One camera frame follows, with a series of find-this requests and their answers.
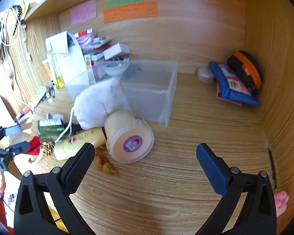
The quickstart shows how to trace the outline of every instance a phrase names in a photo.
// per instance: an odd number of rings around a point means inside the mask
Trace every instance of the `metal screw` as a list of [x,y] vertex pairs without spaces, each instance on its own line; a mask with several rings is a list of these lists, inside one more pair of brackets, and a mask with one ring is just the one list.
[[28,170],[28,171],[25,171],[25,173],[24,173],[24,176],[25,177],[28,177],[30,175],[30,171]]
[[60,171],[60,167],[54,167],[52,173],[57,174]]
[[264,178],[266,178],[266,177],[268,176],[267,172],[265,172],[264,170],[262,170],[262,171],[260,172],[260,174],[261,174]]
[[234,174],[238,174],[239,171],[240,171],[240,170],[239,170],[239,168],[237,168],[237,167],[232,167],[232,168],[231,168],[231,172],[234,173]]

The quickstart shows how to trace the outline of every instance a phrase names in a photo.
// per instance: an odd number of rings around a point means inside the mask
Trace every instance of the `orange sticky note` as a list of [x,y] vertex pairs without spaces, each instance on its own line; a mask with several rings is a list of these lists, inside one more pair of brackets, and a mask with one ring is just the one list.
[[103,10],[104,23],[138,17],[158,17],[157,1],[128,3]]

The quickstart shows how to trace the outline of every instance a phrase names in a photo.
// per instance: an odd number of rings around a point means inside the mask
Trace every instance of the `orange stripe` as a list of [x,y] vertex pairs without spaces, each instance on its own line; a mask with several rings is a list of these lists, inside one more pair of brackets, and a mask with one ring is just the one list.
[[234,52],[233,56],[235,56],[237,59],[239,59],[243,63],[242,67],[244,66],[245,68],[248,69],[253,81],[255,82],[257,90],[260,89],[261,78],[260,78],[260,75],[259,75],[257,69],[253,65],[253,63],[246,56],[244,56],[242,53],[240,53],[239,51]]

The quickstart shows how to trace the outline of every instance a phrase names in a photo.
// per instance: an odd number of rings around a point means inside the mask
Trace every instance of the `wooden desk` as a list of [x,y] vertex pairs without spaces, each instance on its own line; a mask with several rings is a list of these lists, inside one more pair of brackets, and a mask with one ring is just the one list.
[[[58,92],[52,104],[39,104],[34,119],[44,118],[48,111],[68,118],[72,105],[66,91]],[[229,166],[243,172],[256,174],[263,169],[270,174],[256,111],[217,100],[215,84],[179,74],[169,127],[149,123],[155,135],[151,152],[129,165],[112,160],[118,175],[105,174],[91,165],[71,200],[98,235],[194,234],[221,198],[196,159],[198,144],[206,142]],[[34,122],[30,136],[36,128]],[[35,174],[49,172],[63,163],[43,157],[31,170]],[[28,167],[19,169],[23,173]],[[227,228],[234,225],[243,200]]]

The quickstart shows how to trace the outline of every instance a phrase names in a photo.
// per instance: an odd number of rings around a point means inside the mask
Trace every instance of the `red clothing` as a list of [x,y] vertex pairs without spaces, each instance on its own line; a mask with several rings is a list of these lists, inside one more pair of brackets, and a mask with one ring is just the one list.
[[14,235],[13,229],[6,224],[5,209],[4,209],[3,201],[0,201],[0,222],[5,226],[5,228],[8,230],[8,232],[11,235]]

